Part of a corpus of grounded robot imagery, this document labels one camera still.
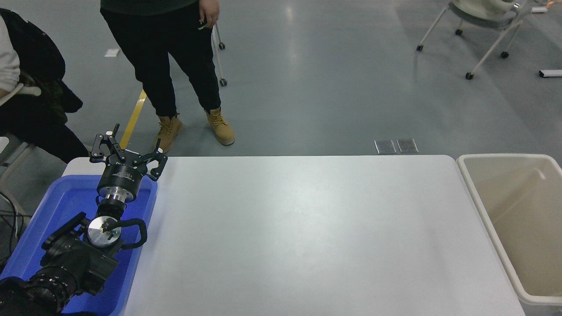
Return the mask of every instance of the white sleeve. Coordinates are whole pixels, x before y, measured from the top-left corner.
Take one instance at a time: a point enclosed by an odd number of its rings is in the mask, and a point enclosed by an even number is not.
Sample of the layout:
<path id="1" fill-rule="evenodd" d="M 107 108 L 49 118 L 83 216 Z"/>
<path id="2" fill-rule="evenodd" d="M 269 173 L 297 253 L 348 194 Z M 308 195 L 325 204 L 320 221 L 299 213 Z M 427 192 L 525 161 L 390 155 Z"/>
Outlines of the white sleeve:
<path id="1" fill-rule="evenodd" d="M 20 80 L 20 59 L 15 50 L 4 19 L 0 17 L 0 89 L 12 91 Z"/>

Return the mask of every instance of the black pants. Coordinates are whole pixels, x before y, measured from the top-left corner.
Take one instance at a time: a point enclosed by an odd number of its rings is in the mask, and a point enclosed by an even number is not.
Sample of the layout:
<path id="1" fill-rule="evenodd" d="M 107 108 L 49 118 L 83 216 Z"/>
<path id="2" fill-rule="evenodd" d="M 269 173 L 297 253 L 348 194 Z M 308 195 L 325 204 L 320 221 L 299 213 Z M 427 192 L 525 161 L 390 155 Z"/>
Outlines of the black pants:
<path id="1" fill-rule="evenodd" d="M 0 106 L 0 130 L 35 144 L 65 163 L 89 156 L 78 137 L 42 104 L 40 97 L 14 96 Z"/>
<path id="2" fill-rule="evenodd" d="M 170 77 L 172 55 L 208 112 L 220 106 L 219 85 L 213 64 L 211 30 L 198 30 L 199 3 L 154 16 L 123 15 L 100 10 L 123 54 L 133 64 L 135 77 L 158 116 L 176 114 Z"/>

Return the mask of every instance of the hand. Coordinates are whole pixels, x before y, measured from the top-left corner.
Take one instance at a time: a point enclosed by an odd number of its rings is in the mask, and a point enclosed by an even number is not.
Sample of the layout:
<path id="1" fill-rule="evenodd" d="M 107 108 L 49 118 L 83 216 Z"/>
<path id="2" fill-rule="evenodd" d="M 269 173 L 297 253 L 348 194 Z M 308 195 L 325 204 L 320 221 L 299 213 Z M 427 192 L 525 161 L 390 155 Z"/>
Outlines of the hand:
<path id="1" fill-rule="evenodd" d="M 209 29 L 216 24 L 219 14 L 219 0 L 199 0 L 199 18 L 201 22 L 207 21 Z"/>

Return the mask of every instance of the seated person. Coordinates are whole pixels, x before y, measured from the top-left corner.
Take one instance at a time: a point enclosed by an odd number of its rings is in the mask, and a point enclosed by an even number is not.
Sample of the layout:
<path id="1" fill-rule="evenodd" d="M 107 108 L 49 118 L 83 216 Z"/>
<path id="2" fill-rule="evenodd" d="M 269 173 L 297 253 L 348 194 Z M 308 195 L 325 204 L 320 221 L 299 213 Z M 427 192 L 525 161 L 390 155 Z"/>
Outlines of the seated person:
<path id="1" fill-rule="evenodd" d="M 33 74 L 25 75 L 14 46 L 7 23 L 0 15 L 0 98 L 4 98 L 0 100 L 5 101 L 0 105 L 0 132 L 10 132 L 65 163 L 76 157 L 87 157 L 88 150 L 65 125 L 64 103 L 70 102 L 76 107 L 77 102 L 81 106 L 81 101 L 60 80 L 40 81 Z M 6 101 L 7 95 L 20 82 L 39 86 L 41 95 L 16 94 Z"/>

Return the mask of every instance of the person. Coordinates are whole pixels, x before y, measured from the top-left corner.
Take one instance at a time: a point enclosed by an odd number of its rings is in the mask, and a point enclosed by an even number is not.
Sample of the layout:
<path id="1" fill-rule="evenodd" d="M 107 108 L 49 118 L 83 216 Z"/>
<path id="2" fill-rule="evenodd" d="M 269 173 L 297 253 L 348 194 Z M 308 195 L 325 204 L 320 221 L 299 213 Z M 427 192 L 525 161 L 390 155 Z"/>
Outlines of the person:
<path id="1" fill-rule="evenodd" d="M 15 14 L 0 10 L 2 14 Z M 62 108 L 62 104 L 69 100 L 72 106 L 76 106 L 77 102 L 81 106 L 80 99 L 62 82 L 45 80 L 40 83 L 32 74 L 24 76 L 19 54 L 12 45 L 11 35 L 14 34 L 10 34 L 4 17 L 0 15 L 0 100 L 5 101 L 0 106 L 0 131 L 10 132 L 25 142 L 33 143 L 65 163 L 89 156 L 84 144 L 66 126 L 67 117 Z M 39 85 L 41 95 L 16 94 L 8 98 L 19 82 Z"/>
<path id="2" fill-rule="evenodd" d="M 188 76 L 216 139 L 224 146 L 234 143 L 234 132 L 221 113 L 212 60 L 211 32 L 219 12 L 218 0 L 101 0 L 100 13 L 160 119 L 156 139 L 161 139 L 164 153 L 183 130 L 168 54 Z"/>

